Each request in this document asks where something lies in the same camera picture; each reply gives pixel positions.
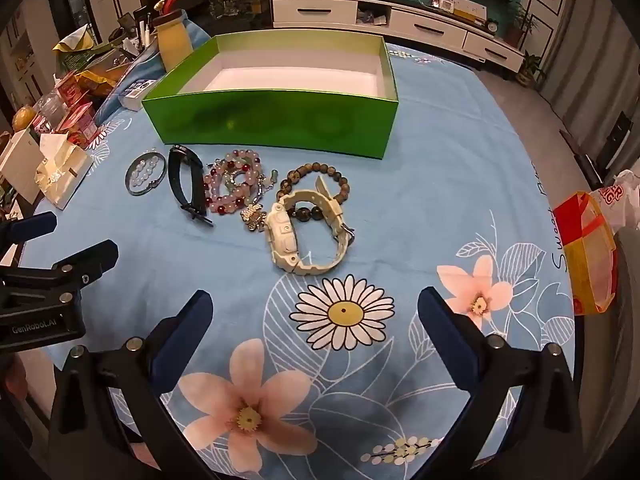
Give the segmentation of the yellow bottle brown lid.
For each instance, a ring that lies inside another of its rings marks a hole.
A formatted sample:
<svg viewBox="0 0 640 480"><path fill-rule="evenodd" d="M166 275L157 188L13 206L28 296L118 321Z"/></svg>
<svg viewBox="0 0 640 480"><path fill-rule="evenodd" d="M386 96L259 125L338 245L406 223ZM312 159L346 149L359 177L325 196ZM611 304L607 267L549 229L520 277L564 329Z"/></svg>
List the yellow bottle brown lid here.
<svg viewBox="0 0 640 480"><path fill-rule="evenodd" d="M160 0L154 6L157 17L153 18L152 24L167 73L193 52L191 39L186 31L186 14L178 3L179 0Z"/></svg>

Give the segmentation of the silver bangle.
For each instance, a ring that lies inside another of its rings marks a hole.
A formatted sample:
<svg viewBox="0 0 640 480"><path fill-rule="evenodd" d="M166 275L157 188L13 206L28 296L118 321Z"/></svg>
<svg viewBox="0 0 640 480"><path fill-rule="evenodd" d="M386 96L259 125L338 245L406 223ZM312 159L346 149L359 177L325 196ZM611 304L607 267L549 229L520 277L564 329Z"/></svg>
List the silver bangle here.
<svg viewBox="0 0 640 480"><path fill-rule="evenodd" d="M131 196L142 196L157 188L167 174L167 159L157 151L139 155L125 174L125 188Z"/></svg>

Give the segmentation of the white tissue box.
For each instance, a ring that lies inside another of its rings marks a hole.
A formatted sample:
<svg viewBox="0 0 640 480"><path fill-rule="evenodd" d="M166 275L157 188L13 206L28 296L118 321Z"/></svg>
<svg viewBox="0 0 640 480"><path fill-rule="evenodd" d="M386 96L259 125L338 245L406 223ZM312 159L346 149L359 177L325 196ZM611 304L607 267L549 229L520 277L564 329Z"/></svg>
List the white tissue box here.
<svg viewBox="0 0 640 480"><path fill-rule="evenodd" d="M91 157L65 134L40 136L43 160L35 173L35 184L58 210L64 210L92 166Z"/></svg>

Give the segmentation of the green cardboard box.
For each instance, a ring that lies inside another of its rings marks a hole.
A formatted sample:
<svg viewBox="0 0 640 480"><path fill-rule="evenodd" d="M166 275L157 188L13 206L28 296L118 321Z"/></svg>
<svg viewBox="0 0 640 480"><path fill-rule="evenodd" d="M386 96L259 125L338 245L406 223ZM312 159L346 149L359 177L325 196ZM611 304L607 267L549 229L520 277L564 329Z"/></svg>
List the green cardboard box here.
<svg viewBox="0 0 640 480"><path fill-rule="evenodd" d="M263 29L205 41L142 102L166 144L384 157L399 105L383 37Z"/></svg>

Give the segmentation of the white red plastic bag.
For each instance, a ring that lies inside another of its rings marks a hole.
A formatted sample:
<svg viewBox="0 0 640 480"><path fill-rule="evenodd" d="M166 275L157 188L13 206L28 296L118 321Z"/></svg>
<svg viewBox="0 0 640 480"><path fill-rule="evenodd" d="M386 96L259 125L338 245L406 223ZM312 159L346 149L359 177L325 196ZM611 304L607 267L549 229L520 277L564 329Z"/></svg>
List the white red plastic bag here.
<svg viewBox="0 0 640 480"><path fill-rule="evenodd" d="M611 185L590 193L613 233L621 228L639 229L639 191L638 174L626 169L615 177Z"/></svg>

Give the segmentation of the potted green plant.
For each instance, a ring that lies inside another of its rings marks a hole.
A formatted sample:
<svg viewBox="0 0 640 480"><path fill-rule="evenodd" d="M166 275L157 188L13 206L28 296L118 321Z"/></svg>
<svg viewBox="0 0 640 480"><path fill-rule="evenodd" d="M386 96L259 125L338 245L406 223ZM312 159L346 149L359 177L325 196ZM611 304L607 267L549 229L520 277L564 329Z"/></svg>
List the potted green plant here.
<svg viewBox="0 0 640 480"><path fill-rule="evenodd" d="M216 23L239 29L264 28L269 22L268 0L209 0Z"/></svg>

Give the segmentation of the gold clover brooch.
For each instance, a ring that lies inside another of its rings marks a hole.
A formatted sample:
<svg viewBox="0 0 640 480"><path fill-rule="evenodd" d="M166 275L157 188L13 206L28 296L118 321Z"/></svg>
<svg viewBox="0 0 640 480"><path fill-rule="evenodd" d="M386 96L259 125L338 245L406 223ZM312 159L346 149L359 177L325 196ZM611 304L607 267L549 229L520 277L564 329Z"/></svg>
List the gold clover brooch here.
<svg viewBox="0 0 640 480"><path fill-rule="evenodd" d="M262 232L266 217L262 204L250 204L241 211L241 219L250 232Z"/></svg>

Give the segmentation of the floss pick box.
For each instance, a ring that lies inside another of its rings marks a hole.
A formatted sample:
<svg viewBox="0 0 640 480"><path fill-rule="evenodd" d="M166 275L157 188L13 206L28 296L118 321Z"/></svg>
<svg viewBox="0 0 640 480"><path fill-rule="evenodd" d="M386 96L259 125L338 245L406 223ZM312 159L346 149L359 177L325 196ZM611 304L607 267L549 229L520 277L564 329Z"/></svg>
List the floss pick box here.
<svg viewBox="0 0 640 480"><path fill-rule="evenodd" d="M138 79L130 84L119 96L119 102L127 110L137 112L142 109L142 101L157 85L156 79Z"/></svg>

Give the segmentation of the black wrist watch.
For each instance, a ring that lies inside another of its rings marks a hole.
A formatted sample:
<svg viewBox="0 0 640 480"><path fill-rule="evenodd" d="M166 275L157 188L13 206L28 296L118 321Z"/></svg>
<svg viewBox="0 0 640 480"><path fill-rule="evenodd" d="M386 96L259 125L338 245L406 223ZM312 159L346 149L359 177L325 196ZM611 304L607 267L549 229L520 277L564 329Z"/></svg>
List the black wrist watch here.
<svg viewBox="0 0 640 480"><path fill-rule="evenodd" d="M191 196L186 197L182 177L190 174ZM174 194L180 208L190 214L193 220L198 220L212 228L214 222L207 218L207 205L204 190L204 166L194 151L184 145L174 145L169 151L168 179L172 194Z"/></svg>

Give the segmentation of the white digital watch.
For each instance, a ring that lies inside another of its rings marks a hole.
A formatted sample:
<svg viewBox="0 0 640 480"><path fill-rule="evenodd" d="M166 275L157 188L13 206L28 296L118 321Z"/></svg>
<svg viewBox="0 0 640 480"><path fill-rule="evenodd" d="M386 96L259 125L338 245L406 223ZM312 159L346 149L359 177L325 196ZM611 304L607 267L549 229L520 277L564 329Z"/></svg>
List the white digital watch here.
<svg viewBox="0 0 640 480"><path fill-rule="evenodd" d="M344 220L344 212L338 200L330 195L322 177L316 179L314 190L298 190L278 198L271 206L265 220L265 231L272 262L285 272L297 275L321 275L336 268L345 258L349 246L355 240L355 231ZM325 266L303 263L299 257L297 238L288 211L299 202L312 203L320 208L323 220L332 231L337 244L334 260Z"/></svg>

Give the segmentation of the grey curtain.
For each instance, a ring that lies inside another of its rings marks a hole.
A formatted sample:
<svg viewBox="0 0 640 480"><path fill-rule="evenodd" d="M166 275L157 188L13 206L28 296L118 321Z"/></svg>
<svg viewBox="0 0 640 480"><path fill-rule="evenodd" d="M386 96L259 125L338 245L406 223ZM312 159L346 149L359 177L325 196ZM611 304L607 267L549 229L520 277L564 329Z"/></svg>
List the grey curtain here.
<svg viewBox="0 0 640 480"><path fill-rule="evenodd" d="M570 0L541 94L573 136L600 136L634 106L638 65L638 44L611 0Z"/></svg>

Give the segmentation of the white tv cabinet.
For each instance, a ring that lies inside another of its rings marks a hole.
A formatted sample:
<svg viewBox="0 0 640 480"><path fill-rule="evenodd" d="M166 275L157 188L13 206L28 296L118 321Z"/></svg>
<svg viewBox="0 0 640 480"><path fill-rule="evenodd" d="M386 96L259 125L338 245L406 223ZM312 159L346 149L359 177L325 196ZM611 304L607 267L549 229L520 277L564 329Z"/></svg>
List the white tv cabinet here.
<svg viewBox="0 0 640 480"><path fill-rule="evenodd" d="M382 0L271 0L275 28L368 32L446 50L513 73L524 54L488 32L429 10Z"/></svg>

